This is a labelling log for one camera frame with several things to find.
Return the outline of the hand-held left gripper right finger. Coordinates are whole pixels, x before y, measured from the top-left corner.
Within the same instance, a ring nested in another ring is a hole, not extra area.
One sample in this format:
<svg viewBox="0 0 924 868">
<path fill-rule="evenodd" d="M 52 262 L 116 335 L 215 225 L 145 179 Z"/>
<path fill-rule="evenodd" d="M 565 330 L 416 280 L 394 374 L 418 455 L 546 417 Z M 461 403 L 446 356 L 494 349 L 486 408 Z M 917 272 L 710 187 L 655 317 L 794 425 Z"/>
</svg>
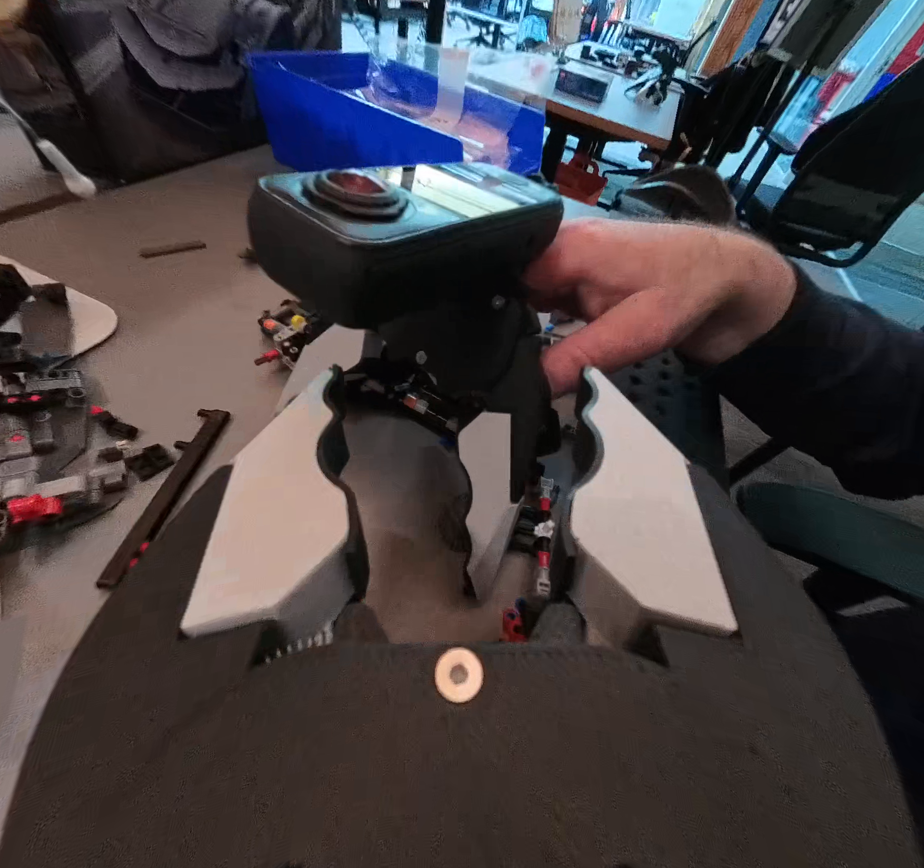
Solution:
<svg viewBox="0 0 924 868">
<path fill-rule="evenodd" d="M 584 369 L 581 394 L 590 466 L 566 513 L 568 597 L 612 646 L 658 626 L 731 638 L 738 623 L 689 462 L 599 369 Z"/>
</svg>

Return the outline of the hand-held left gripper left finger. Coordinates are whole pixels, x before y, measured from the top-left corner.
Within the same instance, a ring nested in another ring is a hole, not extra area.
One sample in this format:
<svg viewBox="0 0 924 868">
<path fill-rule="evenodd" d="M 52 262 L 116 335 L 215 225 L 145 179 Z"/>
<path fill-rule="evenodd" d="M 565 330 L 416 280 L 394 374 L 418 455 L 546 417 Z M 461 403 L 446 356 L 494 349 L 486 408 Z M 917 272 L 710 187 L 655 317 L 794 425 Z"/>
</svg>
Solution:
<svg viewBox="0 0 924 868">
<path fill-rule="evenodd" d="M 332 627 L 370 568 L 349 460 L 345 378 L 330 366 L 234 459 L 180 628 L 201 638 L 267 624 L 283 639 Z"/>
</svg>

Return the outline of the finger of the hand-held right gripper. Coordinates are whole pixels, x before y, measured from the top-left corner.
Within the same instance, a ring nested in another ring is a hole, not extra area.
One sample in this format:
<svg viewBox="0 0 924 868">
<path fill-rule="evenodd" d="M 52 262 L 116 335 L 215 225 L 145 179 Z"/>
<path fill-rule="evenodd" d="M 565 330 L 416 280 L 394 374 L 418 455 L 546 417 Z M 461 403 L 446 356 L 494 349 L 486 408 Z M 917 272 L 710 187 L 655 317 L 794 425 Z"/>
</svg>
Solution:
<svg viewBox="0 0 924 868">
<path fill-rule="evenodd" d="M 468 479 L 463 502 L 465 573 L 474 597 L 489 597 L 518 521 L 523 497 L 511 497 L 511 418 L 482 412 L 459 434 Z"/>
<path fill-rule="evenodd" d="M 351 534 L 372 561 L 375 598 L 407 595 L 433 562 L 440 508 L 461 492 L 460 466 L 419 424 L 385 412 L 347 407 L 346 479 L 319 464 L 325 431 L 341 423 L 324 400 L 332 366 L 350 368 L 365 352 L 365 333 L 324 331 L 300 354 L 278 411 L 278 601 L 348 601 L 362 590 L 346 561 Z"/>
</svg>

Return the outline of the pile of technic parts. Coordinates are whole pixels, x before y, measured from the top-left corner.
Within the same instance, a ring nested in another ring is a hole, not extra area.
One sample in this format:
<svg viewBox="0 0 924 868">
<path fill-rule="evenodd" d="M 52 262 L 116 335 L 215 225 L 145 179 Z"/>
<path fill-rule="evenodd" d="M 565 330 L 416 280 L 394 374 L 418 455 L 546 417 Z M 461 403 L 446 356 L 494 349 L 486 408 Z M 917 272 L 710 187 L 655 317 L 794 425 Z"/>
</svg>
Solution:
<svg viewBox="0 0 924 868">
<path fill-rule="evenodd" d="M 253 364 L 282 365 L 288 370 L 293 370 L 302 351 L 333 325 L 292 299 L 283 300 L 275 309 L 263 310 L 257 323 L 270 347 Z"/>
</svg>

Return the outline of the person's right forearm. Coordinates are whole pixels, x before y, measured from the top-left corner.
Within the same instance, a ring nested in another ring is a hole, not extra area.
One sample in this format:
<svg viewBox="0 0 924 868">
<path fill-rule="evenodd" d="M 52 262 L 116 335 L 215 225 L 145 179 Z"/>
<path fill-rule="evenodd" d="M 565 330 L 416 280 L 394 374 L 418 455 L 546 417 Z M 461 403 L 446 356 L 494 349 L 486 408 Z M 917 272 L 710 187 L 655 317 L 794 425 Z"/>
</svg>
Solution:
<svg viewBox="0 0 924 868">
<path fill-rule="evenodd" d="M 745 417 L 829 468 L 849 492 L 922 496 L 921 330 L 831 294 L 797 269 L 781 321 L 710 376 Z"/>
</svg>

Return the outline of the long black lego beam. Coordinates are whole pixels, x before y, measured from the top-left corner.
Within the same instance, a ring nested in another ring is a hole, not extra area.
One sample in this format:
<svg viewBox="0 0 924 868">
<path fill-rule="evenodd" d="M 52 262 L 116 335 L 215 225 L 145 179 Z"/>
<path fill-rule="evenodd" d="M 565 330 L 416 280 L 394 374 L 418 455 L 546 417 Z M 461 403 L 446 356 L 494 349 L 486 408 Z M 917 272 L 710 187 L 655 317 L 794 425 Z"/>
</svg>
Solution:
<svg viewBox="0 0 924 868">
<path fill-rule="evenodd" d="M 200 428 L 191 441 L 179 449 L 178 460 L 98 576 L 97 589 L 115 589 L 137 565 L 232 418 L 230 412 L 215 409 L 199 410 L 197 416 L 201 420 Z"/>
</svg>

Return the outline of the black lego plate piece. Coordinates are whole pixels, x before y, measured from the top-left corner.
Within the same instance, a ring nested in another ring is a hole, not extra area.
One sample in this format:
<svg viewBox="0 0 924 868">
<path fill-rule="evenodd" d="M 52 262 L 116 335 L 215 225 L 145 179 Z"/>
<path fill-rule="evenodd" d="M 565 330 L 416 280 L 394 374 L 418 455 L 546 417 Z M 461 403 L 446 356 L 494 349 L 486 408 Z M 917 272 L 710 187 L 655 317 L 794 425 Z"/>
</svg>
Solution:
<svg viewBox="0 0 924 868">
<path fill-rule="evenodd" d="M 126 468 L 139 481 L 148 481 L 173 467 L 176 459 L 169 448 L 152 444 L 135 450 L 124 458 Z"/>
</svg>

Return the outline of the black lego connector red pin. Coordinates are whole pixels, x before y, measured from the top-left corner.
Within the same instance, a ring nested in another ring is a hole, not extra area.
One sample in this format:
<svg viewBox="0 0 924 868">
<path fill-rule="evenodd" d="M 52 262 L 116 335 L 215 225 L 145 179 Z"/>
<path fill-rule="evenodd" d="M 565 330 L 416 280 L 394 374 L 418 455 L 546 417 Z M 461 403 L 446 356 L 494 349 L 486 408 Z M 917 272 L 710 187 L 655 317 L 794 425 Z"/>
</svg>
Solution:
<svg viewBox="0 0 924 868">
<path fill-rule="evenodd" d="M 136 426 L 123 421 L 98 405 L 92 405 L 89 408 L 89 415 L 107 435 L 116 440 L 134 441 L 140 434 Z"/>
</svg>

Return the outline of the grey lego subassembly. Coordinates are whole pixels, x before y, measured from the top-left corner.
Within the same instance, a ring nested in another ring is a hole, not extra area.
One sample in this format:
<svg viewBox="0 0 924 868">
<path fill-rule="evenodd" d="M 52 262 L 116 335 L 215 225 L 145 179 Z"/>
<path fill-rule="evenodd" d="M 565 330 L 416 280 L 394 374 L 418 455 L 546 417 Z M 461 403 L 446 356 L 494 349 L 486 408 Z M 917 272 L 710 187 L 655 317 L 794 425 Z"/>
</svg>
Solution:
<svg viewBox="0 0 924 868">
<path fill-rule="evenodd" d="M 121 502 L 124 453 L 87 457 L 90 406 L 79 371 L 4 375 L 1 399 L 2 542 L 86 523 Z"/>
</svg>

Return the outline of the dark lego set box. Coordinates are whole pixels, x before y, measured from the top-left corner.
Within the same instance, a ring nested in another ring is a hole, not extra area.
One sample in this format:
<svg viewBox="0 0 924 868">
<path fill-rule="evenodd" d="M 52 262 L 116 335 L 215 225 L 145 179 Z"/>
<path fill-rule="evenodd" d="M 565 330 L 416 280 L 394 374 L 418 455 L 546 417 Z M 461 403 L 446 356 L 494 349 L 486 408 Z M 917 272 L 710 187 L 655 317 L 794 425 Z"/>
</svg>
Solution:
<svg viewBox="0 0 924 868">
<path fill-rule="evenodd" d="M 340 0 L 2 0 L 2 111 L 104 186 L 266 141 L 248 55 L 341 47 Z"/>
</svg>

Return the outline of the person's right hand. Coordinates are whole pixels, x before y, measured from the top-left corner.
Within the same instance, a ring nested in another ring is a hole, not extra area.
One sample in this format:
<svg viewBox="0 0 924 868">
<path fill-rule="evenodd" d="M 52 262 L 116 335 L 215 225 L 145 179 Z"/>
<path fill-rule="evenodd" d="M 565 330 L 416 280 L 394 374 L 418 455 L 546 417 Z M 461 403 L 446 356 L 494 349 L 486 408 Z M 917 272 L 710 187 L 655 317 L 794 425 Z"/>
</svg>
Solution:
<svg viewBox="0 0 924 868">
<path fill-rule="evenodd" d="M 528 267 L 535 307 L 584 322 L 543 356 L 553 396 L 584 369 L 611 372 L 674 350 L 718 366 L 771 331 L 796 295 L 793 266 L 742 230 L 678 222 L 564 222 Z"/>
</svg>

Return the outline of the blue plastic bin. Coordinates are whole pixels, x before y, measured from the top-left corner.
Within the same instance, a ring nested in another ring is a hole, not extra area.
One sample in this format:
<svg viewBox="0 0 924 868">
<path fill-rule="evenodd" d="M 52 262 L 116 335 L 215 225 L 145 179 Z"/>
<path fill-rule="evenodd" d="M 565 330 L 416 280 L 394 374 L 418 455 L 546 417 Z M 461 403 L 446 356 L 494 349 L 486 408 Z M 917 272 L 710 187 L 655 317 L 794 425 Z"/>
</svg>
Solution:
<svg viewBox="0 0 924 868">
<path fill-rule="evenodd" d="M 260 115 L 279 163 L 316 171 L 484 162 L 467 161 L 456 137 L 364 100 L 359 89 L 367 83 L 370 54 L 264 51 L 248 55 Z M 506 170 L 527 176 L 538 173 L 542 151 L 537 170 Z"/>
</svg>

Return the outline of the clear plastic bag with tape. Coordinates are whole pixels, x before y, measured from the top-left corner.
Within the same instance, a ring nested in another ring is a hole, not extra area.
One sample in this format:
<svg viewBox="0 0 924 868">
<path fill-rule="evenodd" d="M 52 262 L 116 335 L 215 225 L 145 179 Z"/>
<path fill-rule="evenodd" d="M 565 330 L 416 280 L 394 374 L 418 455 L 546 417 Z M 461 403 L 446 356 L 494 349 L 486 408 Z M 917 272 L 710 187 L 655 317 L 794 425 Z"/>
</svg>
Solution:
<svg viewBox="0 0 924 868">
<path fill-rule="evenodd" d="M 364 100 L 456 137 L 467 161 L 510 170 L 539 167 L 545 100 L 526 77 L 503 78 L 522 53 L 485 47 L 379 45 L 369 56 Z"/>
</svg>

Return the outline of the dark chair seat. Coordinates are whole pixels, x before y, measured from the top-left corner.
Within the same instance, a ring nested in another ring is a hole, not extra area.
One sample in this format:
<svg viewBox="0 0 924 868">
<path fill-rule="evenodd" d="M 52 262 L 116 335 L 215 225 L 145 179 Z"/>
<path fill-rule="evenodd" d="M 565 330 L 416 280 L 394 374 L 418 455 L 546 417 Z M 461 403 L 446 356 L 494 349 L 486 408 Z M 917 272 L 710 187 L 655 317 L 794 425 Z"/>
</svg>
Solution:
<svg viewBox="0 0 924 868">
<path fill-rule="evenodd" d="M 816 568 L 804 588 L 826 614 L 881 597 L 922 606 L 922 527 L 803 485 L 748 484 L 735 502 L 771 548 Z"/>
</svg>

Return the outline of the background office desk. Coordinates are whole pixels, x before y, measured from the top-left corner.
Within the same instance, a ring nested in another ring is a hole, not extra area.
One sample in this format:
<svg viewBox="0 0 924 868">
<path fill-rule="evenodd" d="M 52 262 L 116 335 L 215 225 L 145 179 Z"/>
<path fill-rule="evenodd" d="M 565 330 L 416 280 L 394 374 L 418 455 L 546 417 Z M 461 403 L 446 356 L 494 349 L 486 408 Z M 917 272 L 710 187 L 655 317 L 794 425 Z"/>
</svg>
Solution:
<svg viewBox="0 0 924 868">
<path fill-rule="evenodd" d="M 680 87 L 673 84 L 659 106 L 635 100 L 629 93 L 632 79 L 600 63 L 585 61 L 581 50 L 581 45 L 571 44 L 559 56 L 479 48 L 470 54 L 468 75 L 472 83 L 485 90 L 544 112 L 547 135 L 558 130 L 566 136 L 595 135 L 664 150 L 675 132 L 683 99 Z M 601 82 L 601 101 L 560 90 L 560 72 Z"/>
</svg>

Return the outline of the black mesh office chair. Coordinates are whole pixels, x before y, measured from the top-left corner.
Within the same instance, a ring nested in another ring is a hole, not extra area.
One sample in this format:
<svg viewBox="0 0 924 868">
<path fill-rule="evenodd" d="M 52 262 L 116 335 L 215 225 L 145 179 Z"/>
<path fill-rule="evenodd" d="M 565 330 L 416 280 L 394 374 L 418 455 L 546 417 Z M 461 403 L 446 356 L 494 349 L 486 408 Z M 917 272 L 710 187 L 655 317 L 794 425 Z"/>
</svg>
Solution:
<svg viewBox="0 0 924 868">
<path fill-rule="evenodd" d="M 923 191 L 923 61 L 796 147 L 781 136 L 745 186 L 738 218 L 781 253 L 860 262 Z"/>
</svg>

